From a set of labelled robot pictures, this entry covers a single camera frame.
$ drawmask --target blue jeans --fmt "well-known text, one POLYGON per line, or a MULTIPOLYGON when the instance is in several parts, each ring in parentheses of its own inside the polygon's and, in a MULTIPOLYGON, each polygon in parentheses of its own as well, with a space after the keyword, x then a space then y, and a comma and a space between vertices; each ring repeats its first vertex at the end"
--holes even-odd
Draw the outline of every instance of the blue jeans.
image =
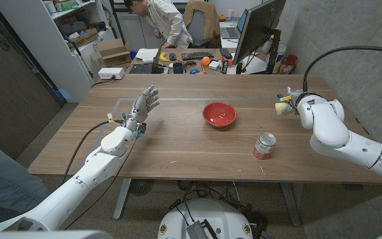
POLYGON ((20 214, 42 202, 50 191, 25 167, 0 150, 0 207, 20 214))

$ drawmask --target red bowl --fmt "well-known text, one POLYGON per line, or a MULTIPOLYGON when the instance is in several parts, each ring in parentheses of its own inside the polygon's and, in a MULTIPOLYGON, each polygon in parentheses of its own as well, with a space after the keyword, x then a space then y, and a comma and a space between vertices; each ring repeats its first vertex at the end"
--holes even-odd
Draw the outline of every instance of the red bowl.
POLYGON ((204 107, 203 118, 214 127, 225 127, 237 118, 236 110, 227 103, 213 102, 204 107))

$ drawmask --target wall outlet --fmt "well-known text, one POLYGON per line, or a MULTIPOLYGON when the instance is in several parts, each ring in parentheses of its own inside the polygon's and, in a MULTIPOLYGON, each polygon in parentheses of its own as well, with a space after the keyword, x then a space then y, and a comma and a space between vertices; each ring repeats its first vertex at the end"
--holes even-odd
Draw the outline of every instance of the wall outlet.
POLYGON ((102 80, 111 79, 113 76, 115 76, 115 79, 120 80, 125 75, 125 71, 123 68, 101 68, 98 75, 102 80))

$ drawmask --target yellow banana toy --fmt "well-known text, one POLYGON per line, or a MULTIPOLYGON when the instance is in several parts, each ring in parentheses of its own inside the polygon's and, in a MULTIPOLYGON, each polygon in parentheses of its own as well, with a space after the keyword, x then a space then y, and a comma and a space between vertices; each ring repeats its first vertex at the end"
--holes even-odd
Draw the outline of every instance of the yellow banana toy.
POLYGON ((166 56, 166 53, 162 52, 162 54, 160 54, 160 60, 163 62, 169 61, 169 59, 166 59, 165 56, 166 56))

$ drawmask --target white lab coat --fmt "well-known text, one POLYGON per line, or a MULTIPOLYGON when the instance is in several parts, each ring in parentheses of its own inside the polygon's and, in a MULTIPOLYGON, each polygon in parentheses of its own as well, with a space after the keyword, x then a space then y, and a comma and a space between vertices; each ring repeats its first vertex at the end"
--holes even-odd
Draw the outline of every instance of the white lab coat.
POLYGON ((167 43, 177 48, 188 48, 192 42, 184 19, 170 0, 148 0, 149 14, 146 17, 155 31, 159 31, 167 43))

